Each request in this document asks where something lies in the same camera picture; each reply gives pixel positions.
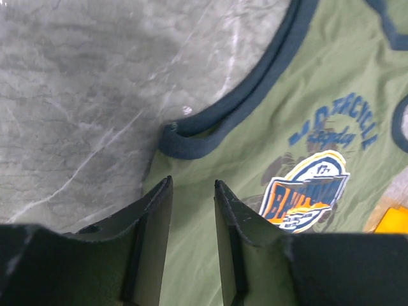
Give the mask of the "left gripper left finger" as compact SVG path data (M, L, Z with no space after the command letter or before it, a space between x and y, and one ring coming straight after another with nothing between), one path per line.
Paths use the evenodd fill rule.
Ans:
M76 233L1 225L2 305L157 305L173 196L171 177Z

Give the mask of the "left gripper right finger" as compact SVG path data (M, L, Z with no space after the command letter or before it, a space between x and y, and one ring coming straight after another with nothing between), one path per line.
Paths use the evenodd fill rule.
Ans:
M225 305L406 305L407 237L290 234L215 182Z

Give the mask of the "olive green tank top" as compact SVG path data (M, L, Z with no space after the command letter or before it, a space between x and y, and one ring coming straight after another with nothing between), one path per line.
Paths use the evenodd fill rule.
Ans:
M406 1L292 1L230 93L167 124L143 186L173 179L161 305L221 305L214 183L289 233L361 231L407 166Z

